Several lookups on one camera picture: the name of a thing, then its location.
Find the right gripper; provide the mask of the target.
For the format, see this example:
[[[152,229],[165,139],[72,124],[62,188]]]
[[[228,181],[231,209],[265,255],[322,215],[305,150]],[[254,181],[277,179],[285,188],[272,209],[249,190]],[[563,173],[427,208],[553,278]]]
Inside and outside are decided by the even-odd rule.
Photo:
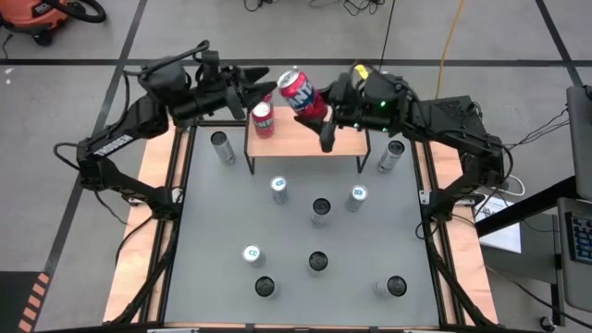
[[[352,75],[348,72],[321,90],[327,105],[335,109],[335,122],[340,128],[376,130],[386,133],[400,133],[405,128],[410,105],[407,102],[378,102],[354,104]],[[319,136],[323,153],[331,153],[335,142],[337,124],[333,120],[312,119],[295,116],[294,119]]]

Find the white Celsius can blue band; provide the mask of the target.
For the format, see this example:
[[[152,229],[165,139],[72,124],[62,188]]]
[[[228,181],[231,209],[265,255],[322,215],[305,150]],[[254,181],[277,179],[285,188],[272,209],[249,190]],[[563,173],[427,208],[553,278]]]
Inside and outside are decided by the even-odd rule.
[[[377,171],[389,173],[397,165],[404,151],[405,146],[402,142],[390,141],[378,161]]]

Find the blue silver Red Bull can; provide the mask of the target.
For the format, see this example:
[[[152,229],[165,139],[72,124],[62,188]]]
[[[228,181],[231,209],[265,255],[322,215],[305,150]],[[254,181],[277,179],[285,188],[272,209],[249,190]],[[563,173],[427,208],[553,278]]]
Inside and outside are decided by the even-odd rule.
[[[265,264],[265,253],[256,244],[248,244],[242,251],[243,260],[252,267],[262,267]]]
[[[272,197],[276,204],[285,204],[288,197],[288,183],[282,176],[275,176],[270,180]]]
[[[357,212],[368,197],[368,189],[364,185],[354,185],[346,200],[345,207],[349,212]]]

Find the white Celsius can pink patch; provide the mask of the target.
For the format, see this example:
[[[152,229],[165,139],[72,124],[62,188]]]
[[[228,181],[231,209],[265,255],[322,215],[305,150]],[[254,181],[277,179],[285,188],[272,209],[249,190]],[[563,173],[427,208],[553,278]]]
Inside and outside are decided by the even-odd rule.
[[[374,285],[374,293],[378,297],[401,297],[407,292],[407,289],[405,279],[400,276],[381,279]]]
[[[225,132],[215,131],[211,135],[210,141],[216,151],[217,156],[223,164],[229,166],[235,163],[236,155]]]

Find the black perforated computer box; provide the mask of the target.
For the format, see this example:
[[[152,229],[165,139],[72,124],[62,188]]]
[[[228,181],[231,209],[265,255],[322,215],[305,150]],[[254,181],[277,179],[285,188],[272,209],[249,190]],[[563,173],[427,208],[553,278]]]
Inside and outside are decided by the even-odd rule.
[[[422,101],[418,116],[429,133],[461,130],[481,135],[486,132],[480,104],[468,95]]]

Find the white Celsius Peach Vibe can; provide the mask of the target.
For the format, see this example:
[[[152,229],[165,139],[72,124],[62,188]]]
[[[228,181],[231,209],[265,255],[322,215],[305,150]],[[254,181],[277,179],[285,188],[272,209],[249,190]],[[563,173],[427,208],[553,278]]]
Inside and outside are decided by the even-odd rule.
[[[321,275],[328,267],[327,255],[320,251],[315,251],[308,258],[307,269],[311,276]]]

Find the white Celsius can blue palm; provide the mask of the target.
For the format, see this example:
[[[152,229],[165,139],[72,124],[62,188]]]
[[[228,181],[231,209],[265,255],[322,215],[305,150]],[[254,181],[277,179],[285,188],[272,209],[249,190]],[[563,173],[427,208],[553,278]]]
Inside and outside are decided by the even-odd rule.
[[[278,284],[273,278],[262,276],[255,281],[254,289],[259,297],[271,299],[278,292]]]

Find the white paper sheet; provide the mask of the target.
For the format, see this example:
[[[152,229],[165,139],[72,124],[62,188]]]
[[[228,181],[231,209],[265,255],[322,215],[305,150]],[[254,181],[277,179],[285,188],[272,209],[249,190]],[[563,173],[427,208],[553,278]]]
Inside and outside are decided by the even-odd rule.
[[[475,217],[476,224],[479,224],[482,219],[492,216],[511,205],[512,202],[497,196],[492,197],[487,203],[482,202],[477,204],[475,211],[479,211],[479,213]],[[521,230],[518,223],[487,234],[486,236],[480,236],[479,241],[481,245],[499,250],[511,253],[522,252]]]

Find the orange shop vacuum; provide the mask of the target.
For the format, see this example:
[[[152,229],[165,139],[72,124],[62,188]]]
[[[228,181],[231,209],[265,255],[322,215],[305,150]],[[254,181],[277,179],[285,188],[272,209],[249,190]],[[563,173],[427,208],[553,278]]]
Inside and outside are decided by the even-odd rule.
[[[30,35],[40,46],[50,45],[68,19],[100,24],[106,12],[97,0],[0,0],[0,27]]]

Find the grey side desk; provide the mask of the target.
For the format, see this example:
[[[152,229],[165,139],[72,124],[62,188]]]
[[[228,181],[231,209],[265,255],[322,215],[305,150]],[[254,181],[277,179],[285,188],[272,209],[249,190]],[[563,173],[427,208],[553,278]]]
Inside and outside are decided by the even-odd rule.
[[[567,178],[519,203],[482,219],[477,235],[498,231],[518,223],[521,253],[486,251],[486,261],[498,270],[511,272],[550,285],[554,325],[563,326],[566,304],[592,313],[592,265],[571,259],[566,214],[592,218],[592,201],[577,193],[575,176]]]

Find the grey laptop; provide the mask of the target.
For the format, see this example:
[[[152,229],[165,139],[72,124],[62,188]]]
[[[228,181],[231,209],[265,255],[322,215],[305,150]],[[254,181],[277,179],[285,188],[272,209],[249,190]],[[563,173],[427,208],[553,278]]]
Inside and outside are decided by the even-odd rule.
[[[592,201],[592,88],[566,90],[577,193]]]

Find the black keyboard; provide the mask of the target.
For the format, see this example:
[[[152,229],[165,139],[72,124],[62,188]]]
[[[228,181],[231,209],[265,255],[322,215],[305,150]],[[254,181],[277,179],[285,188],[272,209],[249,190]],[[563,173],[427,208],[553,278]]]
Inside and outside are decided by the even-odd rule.
[[[571,259],[585,265],[592,265],[592,218],[566,215],[567,241]]]

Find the black mat orange stripes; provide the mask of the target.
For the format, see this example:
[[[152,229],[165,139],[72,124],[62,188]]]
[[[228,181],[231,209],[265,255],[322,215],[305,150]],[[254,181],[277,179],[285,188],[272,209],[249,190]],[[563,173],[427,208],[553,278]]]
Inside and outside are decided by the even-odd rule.
[[[45,272],[0,271],[0,333],[32,333],[51,278]]]

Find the wooden shelf black frame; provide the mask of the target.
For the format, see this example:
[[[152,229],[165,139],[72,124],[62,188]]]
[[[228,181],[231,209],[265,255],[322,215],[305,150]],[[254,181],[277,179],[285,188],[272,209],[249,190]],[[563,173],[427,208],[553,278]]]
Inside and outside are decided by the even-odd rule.
[[[287,106],[274,107],[274,134],[260,138],[256,133],[253,117],[245,125],[243,153],[250,173],[255,171],[255,159],[264,157],[354,156],[357,172],[362,173],[371,153],[367,131],[337,129],[331,153],[323,153],[318,135],[293,119]]]

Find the black aluminium table frame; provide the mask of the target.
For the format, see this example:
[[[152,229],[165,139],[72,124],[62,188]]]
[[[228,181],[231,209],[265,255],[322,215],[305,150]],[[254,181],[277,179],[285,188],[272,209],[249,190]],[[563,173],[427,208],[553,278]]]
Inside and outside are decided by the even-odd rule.
[[[150,185],[184,187],[190,177],[190,161],[196,130],[171,127],[166,133],[146,143],[140,167],[140,180]],[[427,188],[437,181],[450,182],[460,172],[460,163],[452,150],[440,143],[413,147],[414,167],[420,183]],[[151,219],[143,223],[148,208],[131,208],[125,240],[117,255],[115,275],[105,307],[104,320],[114,321],[120,316],[144,282],[151,277],[158,261],[172,257],[177,249],[176,234],[181,220]],[[434,228],[428,243],[427,258],[432,269],[446,267],[450,275],[488,320],[497,321],[485,261],[474,228],[474,219],[466,208],[458,208],[447,224]],[[132,322],[162,320],[167,302],[167,284],[173,272],[168,265],[157,277],[150,291],[133,314]]]

